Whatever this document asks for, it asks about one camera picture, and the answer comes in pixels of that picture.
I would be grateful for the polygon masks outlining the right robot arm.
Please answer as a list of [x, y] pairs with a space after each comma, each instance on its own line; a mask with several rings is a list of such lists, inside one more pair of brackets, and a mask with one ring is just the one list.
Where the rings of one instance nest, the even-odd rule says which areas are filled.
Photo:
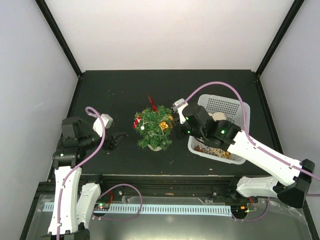
[[241, 177], [237, 184], [227, 189], [228, 198], [234, 202], [243, 197], [277, 198], [284, 204], [300, 209], [306, 200], [314, 179], [315, 164], [285, 156], [251, 138], [239, 126], [228, 120], [214, 120], [206, 109], [184, 99], [172, 105], [178, 113], [174, 124], [178, 137], [190, 135], [207, 147], [237, 155], [262, 170], [269, 177]]

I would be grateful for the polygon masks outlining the small green christmas tree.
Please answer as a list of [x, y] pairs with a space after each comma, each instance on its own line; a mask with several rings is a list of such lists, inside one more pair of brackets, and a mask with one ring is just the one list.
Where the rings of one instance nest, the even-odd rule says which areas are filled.
[[165, 151], [172, 144], [170, 138], [173, 129], [172, 110], [163, 105], [157, 110], [146, 108], [134, 115], [133, 129], [141, 136], [137, 145], [154, 152]]

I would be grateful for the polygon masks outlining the white plastic basket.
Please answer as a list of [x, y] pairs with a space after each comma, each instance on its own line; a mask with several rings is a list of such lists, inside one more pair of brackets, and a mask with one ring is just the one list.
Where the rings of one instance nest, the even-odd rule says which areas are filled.
[[[221, 112], [224, 113], [226, 116], [226, 120], [234, 123], [235, 125], [239, 126], [240, 128], [247, 129], [250, 128], [250, 106], [247, 103], [244, 103], [244, 109], [246, 113], [246, 119], [243, 117], [242, 107], [239, 100], [217, 96], [217, 95], [210, 95], [210, 94], [203, 94], [198, 98], [197, 101], [198, 105], [203, 106], [208, 113], [216, 113]], [[215, 160], [227, 164], [234, 164], [234, 165], [242, 165], [246, 159], [240, 157], [235, 154], [231, 154], [230, 159], [225, 159], [221, 157], [217, 157], [211, 154], [202, 153], [195, 151], [194, 148], [196, 146], [204, 147], [208, 149], [210, 147], [204, 145], [200, 141], [196, 140], [194, 137], [190, 136], [188, 139], [188, 150], [200, 157], [207, 158], [210, 160]]]

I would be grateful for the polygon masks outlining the red bell ornament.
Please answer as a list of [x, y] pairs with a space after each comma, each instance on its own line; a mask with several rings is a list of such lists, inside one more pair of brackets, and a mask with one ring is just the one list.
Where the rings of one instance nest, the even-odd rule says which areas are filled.
[[134, 119], [133, 129], [135, 129], [140, 122], [141, 122], [141, 117], [138, 115], [138, 116]]

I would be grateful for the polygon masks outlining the red star tree topper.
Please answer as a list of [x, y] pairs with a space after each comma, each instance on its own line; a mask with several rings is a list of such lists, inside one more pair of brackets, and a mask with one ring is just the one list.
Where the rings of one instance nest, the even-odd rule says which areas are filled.
[[153, 98], [148, 95], [148, 100], [149, 100], [149, 102], [150, 102], [150, 104], [151, 104], [152, 110], [153, 110], [155, 113], [158, 114], [158, 113], [159, 113], [159, 110], [158, 110], [158, 107], [157, 107], [157, 105], [155, 104]]

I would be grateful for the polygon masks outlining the white bulb string lights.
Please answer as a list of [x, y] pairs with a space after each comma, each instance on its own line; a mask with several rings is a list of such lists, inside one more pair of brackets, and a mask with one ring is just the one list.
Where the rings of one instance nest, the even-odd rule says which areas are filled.
[[162, 136], [164, 133], [159, 127], [159, 123], [155, 121], [143, 120], [138, 127], [140, 134], [143, 136]]

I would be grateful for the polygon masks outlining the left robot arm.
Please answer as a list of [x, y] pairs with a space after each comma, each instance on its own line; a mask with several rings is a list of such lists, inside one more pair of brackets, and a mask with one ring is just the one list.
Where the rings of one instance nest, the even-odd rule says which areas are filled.
[[95, 175], [79, 187], [82, 166], [100, 149], [113, 150], [126, 133], [106, 136], [113, 119], [108, 114], [92, 115], [90, 125], [80, 117], [68, 117], [61, 123], [62, 135], [52, 155], [55, 176], [54, 205], [45, 238], [48, 240], [88, 240], [89, 223], [97, 200], [103, 199], [108, 188], [102, 176]]

